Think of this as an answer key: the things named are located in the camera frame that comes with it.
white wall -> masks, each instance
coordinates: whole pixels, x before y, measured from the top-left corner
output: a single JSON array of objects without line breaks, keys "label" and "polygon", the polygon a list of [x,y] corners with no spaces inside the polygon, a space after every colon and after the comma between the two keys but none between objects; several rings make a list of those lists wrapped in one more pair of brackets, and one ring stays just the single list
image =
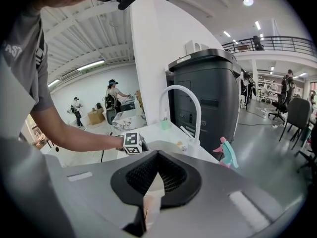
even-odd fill
[{"label": "white wall", "polygon": [[185,44],[191,40],[212,49],[222,49],[212,33],[192,15],[166,0],[153,0],[165,59],[168,64],[186,56]]},{"label": "white wall", "polygon": [[[103,104],[102,99],[106,95],[110,79],[115,79],[119,83],[116,87],[124,94],[135,94],[140,89],[135,65],[107,70],[80,79],[52,94],[56,109],[64,122],[75,120],[75,115],[66,112],[70,109],[74,97],[79,98],[83,104],[80,110],[82,116],[90,112],[97,102]],[[125,98],[119,96],[119,99],[122,101]]]}]

balcony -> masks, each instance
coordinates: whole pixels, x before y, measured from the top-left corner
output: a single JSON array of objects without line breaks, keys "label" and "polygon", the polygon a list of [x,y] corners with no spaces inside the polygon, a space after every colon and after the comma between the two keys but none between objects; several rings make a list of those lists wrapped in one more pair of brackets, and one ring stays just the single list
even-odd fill
[{"label": "balcony", "polygon": [[307,39],[291,36],[268,36],[248,38],[222,45],[233,54],[247,51],[288,51],[297,52],[317,58],[315,44]]}]

